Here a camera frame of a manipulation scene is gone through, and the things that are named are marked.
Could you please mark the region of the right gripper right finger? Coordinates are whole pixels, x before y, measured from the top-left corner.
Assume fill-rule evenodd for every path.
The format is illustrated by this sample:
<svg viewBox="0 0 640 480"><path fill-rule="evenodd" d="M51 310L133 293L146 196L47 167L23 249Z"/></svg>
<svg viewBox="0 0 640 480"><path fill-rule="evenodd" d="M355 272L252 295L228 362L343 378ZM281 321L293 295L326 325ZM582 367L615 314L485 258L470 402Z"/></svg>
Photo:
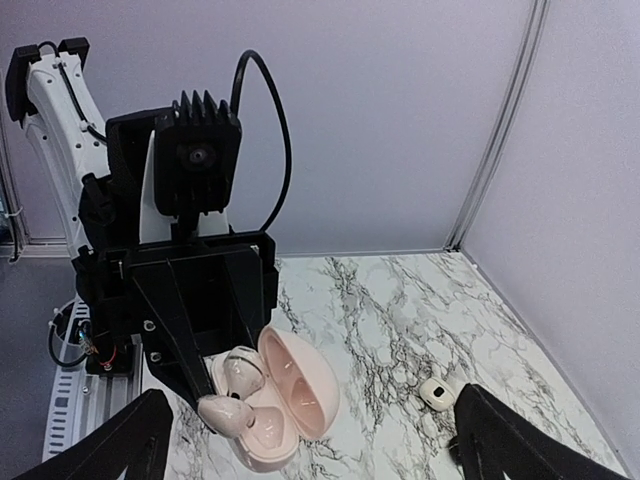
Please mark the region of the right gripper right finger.
<svg viewBox="0 0 640 480"><path fill-rule="evenodd" d="M454 405L456 458L466 479L621 479L554 440L478 384Z"/></svg>

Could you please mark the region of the white earbud charging case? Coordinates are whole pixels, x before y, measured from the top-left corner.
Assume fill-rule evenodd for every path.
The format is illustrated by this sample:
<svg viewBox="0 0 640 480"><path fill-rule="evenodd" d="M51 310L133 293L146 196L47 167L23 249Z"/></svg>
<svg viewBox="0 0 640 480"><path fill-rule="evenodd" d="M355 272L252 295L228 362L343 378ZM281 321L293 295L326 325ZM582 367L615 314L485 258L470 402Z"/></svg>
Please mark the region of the white earbud charging case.
<svg viewBox="0 0 640 480"><path fill-rule="evenodd" d="M443 380L431 377L419 387L419 396L434 411L443 412L456 401L452 388Z"/></svg>

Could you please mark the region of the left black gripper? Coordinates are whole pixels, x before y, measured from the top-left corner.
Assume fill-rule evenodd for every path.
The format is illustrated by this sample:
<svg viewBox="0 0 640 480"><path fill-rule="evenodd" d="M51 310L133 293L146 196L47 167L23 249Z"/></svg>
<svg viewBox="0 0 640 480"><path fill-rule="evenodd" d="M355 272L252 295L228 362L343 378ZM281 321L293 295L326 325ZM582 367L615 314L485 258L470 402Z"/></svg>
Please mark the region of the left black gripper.
<svg viewBox="0 0 640 480"><path fill-rule="evenodd" d="M257 347L276 305L278 272L274 240L262 229L140 242L149 138L166 108L108 120L108 172L83 178L79 217L88 240L72 263L89 309L129 314L151 374L195 408L214 393L207 357Z"/></svg>

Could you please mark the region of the pink round earbud case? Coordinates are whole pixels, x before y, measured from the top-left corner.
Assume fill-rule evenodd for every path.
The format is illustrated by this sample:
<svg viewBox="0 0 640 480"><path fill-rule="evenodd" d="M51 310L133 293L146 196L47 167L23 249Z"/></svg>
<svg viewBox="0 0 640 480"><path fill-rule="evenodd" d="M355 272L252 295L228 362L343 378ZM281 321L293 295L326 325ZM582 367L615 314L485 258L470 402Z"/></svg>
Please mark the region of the pink round earbud case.
<svg viewBox="0 0 640 480"><path fill-rule="evenodd" d="M262 357L266 383L242 401L254 409L256 420L241 436L226 439L248 469L269 473L293 459L301 440L318 440L327 433L338 413L340 392L325 357L291 332L266 327L253 350ZM223 361L230 351L213 359L213 395L229 396Z"/></svg>

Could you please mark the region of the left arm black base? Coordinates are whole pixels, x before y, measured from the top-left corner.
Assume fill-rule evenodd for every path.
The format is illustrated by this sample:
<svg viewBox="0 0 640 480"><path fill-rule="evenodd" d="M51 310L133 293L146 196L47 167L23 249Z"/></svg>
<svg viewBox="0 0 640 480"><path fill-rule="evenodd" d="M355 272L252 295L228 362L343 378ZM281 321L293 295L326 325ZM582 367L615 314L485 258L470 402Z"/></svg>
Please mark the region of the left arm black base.
<svg viewBox="0 0 640 480"><path fill-rule="evenodd" d="M138 333L129 314L109 317L89 309L79 321L73 339L86 357L88 374L102 377L132 377L137 354L133 337Z"/></svg>

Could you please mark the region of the black earbud charging case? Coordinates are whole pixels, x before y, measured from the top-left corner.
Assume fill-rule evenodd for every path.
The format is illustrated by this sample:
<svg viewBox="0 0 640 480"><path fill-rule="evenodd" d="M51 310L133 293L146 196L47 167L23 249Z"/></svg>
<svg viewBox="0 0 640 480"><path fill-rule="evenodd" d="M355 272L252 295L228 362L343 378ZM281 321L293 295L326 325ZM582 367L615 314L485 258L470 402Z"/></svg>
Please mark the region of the black earbud charging case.
<svg viewBox="0 0 640 480"><path fill-rule="evenodd" d="M457 436L454 436L449 440L447 444L447 451L454 463L459 464L461 462L460 450L459 450L459 438Z"/></svg>

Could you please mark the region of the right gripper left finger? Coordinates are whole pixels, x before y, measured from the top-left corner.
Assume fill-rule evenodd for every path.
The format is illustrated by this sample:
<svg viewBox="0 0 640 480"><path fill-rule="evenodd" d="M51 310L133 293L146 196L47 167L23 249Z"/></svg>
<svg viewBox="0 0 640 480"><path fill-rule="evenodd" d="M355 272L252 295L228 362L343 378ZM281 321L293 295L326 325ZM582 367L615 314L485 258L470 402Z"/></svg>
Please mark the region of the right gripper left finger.
<svg viewBox="0 0 640 480"><path fill-rule="evenodd" d="M172 423L166 395L149 389L83 440L22 477L162 479Z"/></svg>

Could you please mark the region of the pink earbud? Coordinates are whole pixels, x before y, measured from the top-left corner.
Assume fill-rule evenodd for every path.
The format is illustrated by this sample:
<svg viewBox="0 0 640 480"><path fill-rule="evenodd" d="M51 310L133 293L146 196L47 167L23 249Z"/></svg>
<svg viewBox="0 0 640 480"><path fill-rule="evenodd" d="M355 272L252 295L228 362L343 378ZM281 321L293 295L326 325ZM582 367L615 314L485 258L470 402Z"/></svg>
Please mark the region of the pink earbud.
<svg viewBox="0 0 640 480"><path fill-rule="evenodd" d="M224 395L200 398L197 412L207 427L228 439L241 436L256 420L254 409L249 404Z"/></svg>
<svg viewBox="0 0 640 480"><path fill-rule="evenodd" d="M228 395L246 400L262 389L266 383L262 357L256 350L245 346L232 349L223 361Z"/></svg>

